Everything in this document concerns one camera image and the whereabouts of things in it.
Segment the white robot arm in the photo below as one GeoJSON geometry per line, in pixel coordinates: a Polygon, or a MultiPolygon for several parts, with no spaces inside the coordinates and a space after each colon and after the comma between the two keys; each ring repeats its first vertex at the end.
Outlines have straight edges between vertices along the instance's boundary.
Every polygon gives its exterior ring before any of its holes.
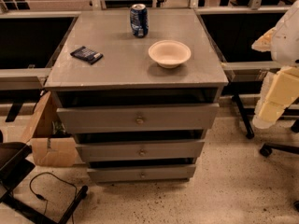
{"type": "Polygon", "coordinates": [[[267,129],[299,98],[299,1],[251,48],[260,52],[269,51],[272,60],[281,65],[278,72],[269,72],[264,78],[261,98],[255,107],[253,125],[267,129]]]}

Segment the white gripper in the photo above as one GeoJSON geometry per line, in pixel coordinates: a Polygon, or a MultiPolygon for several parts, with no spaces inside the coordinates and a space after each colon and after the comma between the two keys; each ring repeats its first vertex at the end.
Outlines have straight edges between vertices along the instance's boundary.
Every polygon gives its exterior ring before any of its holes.
{"type": "MultiPolygon", "coordinates": [[[[251,48],[260,52],[270,51],[275,31],[275,28],[269,29],[253,42],[251,48]]],[[[267,129],[299,98],[299,68],[283,66],[275,74],[268,73],[263,80],[260,95],[252,123],[258,129],[267,129]]]]}

